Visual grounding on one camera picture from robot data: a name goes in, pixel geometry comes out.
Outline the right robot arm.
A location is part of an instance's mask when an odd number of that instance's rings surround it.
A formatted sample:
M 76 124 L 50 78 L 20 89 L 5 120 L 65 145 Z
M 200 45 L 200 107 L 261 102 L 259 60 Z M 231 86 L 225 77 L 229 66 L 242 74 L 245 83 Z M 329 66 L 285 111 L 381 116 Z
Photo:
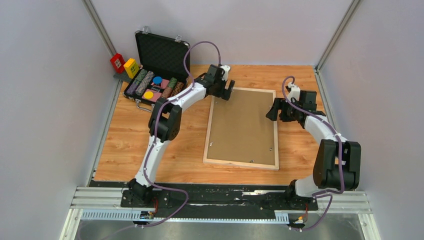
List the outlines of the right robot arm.
M 317 93 L 301 90 L 286 98 L 276 97 L 265 115 L 271 121 L 297 122 L 319 144 L 312 174 L 290 182 L 285 191 L 286 204 L 298 209 L 316 197 L 353 191 L 359 186 L 361 145 L 341 136 L 317 110 Z

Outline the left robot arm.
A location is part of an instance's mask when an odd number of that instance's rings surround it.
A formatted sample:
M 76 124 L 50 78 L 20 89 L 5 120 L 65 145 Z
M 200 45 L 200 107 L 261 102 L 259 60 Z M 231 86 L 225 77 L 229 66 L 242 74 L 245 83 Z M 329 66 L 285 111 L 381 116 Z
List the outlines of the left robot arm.
M 226 88 L 230 71 L 229 65 L 212 64 L 186 89 L 170 98 L 160 97 L 156 102 L 148 122 L 146 153 L 137 174 L 128 182 L 128 193 L 140 206 L 149 206 L 153 201 L 157 170 L 166 148 L 180 131 L 183 113 L 207 96 L 229 100 L 235 85 L 235 81 L 231 80 Z

